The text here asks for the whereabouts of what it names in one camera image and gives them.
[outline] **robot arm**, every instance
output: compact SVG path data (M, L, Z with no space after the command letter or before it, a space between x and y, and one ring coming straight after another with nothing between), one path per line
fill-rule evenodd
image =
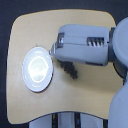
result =
M128 128L128 18L121 21L109 37L105 27L69 24L59 29L50 54L61 61L106 66L113 62L117 73L123 71L124 86L111 104L108 128Z

